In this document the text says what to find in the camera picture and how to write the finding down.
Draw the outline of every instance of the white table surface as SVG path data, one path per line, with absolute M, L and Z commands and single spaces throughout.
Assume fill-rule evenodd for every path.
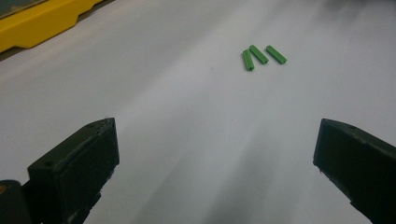
M 0 179 L 114 117 L 87 224 L 370 223 L 313 153 L 322 118 L 396 145 L 395 58 L 391 0 L 116 0 L 0 62 Z

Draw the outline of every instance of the yellow tray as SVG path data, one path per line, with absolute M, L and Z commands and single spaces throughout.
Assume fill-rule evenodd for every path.
M 102 0 L 49 0 L 0 20 L 0 52 L 29 49 L 73 27 L 78 15 Z

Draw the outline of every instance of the green plastic stick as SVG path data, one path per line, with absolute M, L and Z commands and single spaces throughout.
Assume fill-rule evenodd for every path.
M 259 60 L 262 64 L 268 63 L 268 59 L 262 54 L 262 52 L 254 45 L 250 45 L 250 52 Z
M 275 60 L 277 60 L 280 64 L 284 64 L 287 59 L 283 57 L 279 52 L 276 51 L 271 45 L 268 45 L 265 49 Z
M 253 61 L 251 60 L 250 51 L 248 51 L 248 49 L 245 49 L 243 55 L 244 55 L 245 66 L 247 67 L 247 70 L 252 71 L 254 69 L 254 64 L 253 64 Z

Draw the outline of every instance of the white surface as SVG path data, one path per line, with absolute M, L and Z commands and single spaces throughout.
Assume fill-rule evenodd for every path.
M 396 2 L 116 0 L 0 62 L 0 179 L 115 117 L 86 223 L 370 223 L 312 164 L 322 118 L 396 145 Z M 273 45 L 289 60 L 241 53 Z

